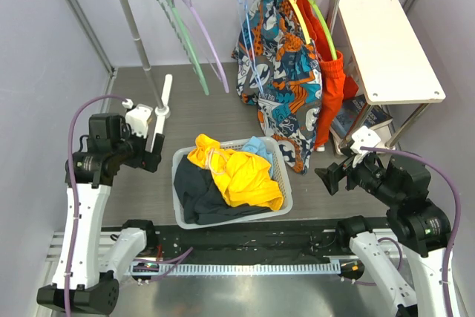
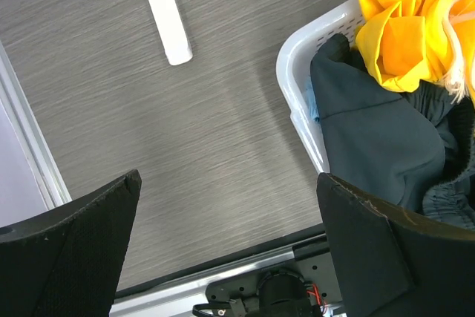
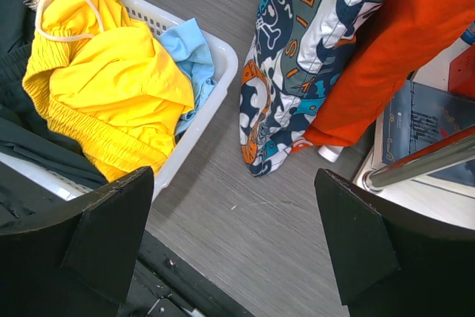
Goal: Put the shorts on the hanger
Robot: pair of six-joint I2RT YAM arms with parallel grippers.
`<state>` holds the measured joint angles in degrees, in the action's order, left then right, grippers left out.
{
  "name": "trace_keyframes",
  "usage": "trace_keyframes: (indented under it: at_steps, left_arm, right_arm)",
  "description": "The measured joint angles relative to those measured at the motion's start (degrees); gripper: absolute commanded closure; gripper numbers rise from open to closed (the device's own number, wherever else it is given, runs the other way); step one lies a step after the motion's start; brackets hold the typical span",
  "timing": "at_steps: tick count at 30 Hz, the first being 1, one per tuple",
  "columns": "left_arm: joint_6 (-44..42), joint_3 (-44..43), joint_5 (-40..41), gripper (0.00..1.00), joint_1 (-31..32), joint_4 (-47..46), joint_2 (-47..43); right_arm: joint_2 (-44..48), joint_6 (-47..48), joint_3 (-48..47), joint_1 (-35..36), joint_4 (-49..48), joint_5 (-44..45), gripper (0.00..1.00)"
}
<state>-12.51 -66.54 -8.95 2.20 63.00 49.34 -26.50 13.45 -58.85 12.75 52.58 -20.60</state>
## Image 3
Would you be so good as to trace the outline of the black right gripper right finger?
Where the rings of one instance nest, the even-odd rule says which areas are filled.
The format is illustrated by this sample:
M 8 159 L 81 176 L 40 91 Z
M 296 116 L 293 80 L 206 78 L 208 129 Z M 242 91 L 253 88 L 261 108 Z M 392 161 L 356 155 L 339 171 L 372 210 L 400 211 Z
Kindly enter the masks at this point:
M 474 230 L 429 218 L 328 169 L 318 209 L 351 316 L 473 316 Z

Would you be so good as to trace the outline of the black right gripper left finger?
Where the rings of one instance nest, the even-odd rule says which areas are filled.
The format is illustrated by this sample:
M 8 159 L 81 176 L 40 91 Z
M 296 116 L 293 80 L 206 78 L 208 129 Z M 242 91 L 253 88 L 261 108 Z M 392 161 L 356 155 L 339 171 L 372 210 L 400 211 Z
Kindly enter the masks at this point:
M 126 302 L 154 174 L 139 168 L 1 225 L 2 316 L 116 316 Z

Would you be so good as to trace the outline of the yellow shorts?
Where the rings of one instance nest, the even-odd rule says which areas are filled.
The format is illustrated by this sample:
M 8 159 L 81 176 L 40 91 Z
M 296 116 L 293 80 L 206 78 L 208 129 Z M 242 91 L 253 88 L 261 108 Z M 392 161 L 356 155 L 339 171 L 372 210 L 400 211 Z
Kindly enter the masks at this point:
M 80 144 L 107 180 L 159 171 L 194 108 L 190 80 L 120 0 L 34 1 L 22 85 L 48 128 Z

